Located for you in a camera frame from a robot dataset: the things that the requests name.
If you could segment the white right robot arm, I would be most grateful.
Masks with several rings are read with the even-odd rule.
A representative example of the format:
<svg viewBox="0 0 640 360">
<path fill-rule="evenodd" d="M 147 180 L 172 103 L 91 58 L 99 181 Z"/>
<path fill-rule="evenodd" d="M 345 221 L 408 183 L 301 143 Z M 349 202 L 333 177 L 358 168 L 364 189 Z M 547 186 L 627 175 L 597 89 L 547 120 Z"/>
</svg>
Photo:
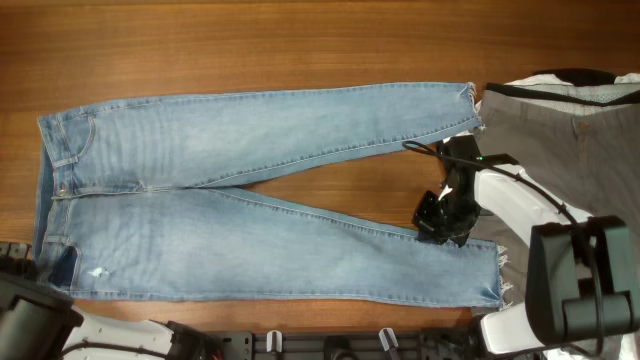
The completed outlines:
<svg viewBox="0 0 640 360">
<path fill-rule="evenodd" d="M 430 358 L 531 359 L 638 331 L 639 282 L 621 219 L 569 206 L 519 165 L 464 161 L 451 167 L 441 194 L 424 195 L 413 222 L 425 240 L 464 246 L 483 210 L 529 248 L 525 300 L 466 330 L 427 332 Z"/>
</svg>

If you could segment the light blue denim jeans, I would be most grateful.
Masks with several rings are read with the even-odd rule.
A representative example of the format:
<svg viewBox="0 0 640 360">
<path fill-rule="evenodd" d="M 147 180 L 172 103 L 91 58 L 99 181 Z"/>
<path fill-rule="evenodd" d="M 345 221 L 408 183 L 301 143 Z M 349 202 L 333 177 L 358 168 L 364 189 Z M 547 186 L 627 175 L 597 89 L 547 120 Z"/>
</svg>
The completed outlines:
<svg viewBox="0 0 640 360">
<path fill-rule="evenodd" d="M 93 300 L 501 304 L 499 250 L 248 185 L 477 127 L 470 83 L 121 99 L 43 116 L 33 255 Z"/>
</svg>

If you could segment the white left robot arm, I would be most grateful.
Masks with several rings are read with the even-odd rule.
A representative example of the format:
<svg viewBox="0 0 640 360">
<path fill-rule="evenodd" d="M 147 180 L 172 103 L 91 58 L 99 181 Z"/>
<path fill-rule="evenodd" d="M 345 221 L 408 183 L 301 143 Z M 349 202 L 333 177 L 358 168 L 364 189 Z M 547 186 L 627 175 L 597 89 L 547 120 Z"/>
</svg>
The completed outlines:
<svg viewBox="0 0 640 360">
<path fill-rule="evenodd" d="M 222 359 L 220 343 L 169 321 L 127 322 L 82 311 L 37 282 L 26 243 L 1 244 L 3 359 Z"/>
</svg>

